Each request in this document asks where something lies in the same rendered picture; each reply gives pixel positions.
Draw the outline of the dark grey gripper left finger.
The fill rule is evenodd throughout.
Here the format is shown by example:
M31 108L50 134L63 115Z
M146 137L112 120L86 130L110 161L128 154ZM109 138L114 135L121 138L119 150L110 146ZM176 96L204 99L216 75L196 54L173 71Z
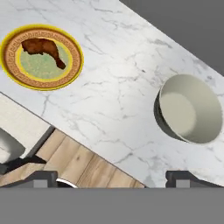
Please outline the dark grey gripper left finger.
M23 180L3 185L3 188L55 188L57 177L58 173L56 171L35 171Z

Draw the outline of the brown chicken drumstick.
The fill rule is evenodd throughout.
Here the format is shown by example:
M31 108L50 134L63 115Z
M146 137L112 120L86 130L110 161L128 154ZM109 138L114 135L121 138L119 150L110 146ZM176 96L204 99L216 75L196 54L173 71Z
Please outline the brown chicken drumstick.
M54 59L58 68L66 68L66 64L60 59L59 50L52 40L46 38L29 38L24 40L21 45L23 50L28 52L30 55L43 55L46 53Z

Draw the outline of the pale grey bowl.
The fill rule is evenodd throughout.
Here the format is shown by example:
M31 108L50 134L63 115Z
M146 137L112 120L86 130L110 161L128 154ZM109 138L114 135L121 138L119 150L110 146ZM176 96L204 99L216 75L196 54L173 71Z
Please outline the pale grey bowl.
M176 74L164 82L154 101L154 117L167 136L189 144L210 144L224 124L218 96L190 74Z

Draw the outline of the grey rounded object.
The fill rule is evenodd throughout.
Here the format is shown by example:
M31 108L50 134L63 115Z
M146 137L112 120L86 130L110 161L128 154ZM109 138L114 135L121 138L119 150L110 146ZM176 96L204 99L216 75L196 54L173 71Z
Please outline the grey rounded object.
M22 156L25 147L4 129L0 128L0 163L6 164Z

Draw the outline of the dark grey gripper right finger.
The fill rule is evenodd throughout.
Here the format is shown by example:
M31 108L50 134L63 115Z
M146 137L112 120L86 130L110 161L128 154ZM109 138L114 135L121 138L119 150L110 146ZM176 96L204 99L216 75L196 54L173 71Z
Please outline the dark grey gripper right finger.
M189 171L167 171L165 178L166 188L219 187L219 185L195 177Z

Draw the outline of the yellow rimmed patterned plate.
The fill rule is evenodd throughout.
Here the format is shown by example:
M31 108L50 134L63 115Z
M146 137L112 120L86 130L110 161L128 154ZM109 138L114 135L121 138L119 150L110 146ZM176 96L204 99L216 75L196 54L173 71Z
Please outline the yellow rimmed patterned plate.
M58 50L65 69L44 53L30 55L21 43L27 39L50 39ZM63 88L81 73L84 56L79 43L66 31L49 24L27 24L9 32L0 44L0 66L17 84L40 91Z

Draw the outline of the white and black round object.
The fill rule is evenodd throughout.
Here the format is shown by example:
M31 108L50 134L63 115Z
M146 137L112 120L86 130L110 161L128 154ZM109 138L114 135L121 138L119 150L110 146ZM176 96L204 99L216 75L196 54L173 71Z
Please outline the white and black round object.
M76 188L76 185L69 182L68 180L57 178L56 183L58 187L65 187L65 188Z

